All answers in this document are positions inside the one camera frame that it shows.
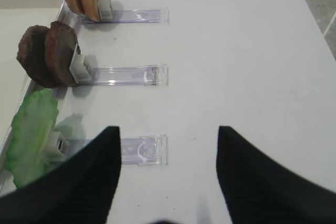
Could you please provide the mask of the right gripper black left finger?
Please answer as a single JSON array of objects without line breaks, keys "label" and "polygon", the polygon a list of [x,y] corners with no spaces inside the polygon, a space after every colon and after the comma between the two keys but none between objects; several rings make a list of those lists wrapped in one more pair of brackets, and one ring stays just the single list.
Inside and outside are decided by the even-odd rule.
[{"label": "right gripper black left finger", "polygon": [[1,223],[106,223],[120,171],[120,129],[109,126],[52,172],[1,197]]}]

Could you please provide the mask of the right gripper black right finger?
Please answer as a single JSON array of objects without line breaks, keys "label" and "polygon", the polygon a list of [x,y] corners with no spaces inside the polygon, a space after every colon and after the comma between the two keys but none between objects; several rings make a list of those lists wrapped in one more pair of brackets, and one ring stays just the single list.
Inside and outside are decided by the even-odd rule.
[{"label": "right gripper black right finger", "polygon": [[286,169],[230,126],[218,129],[217,178],[232,223],[335,223],[335,193]]}]

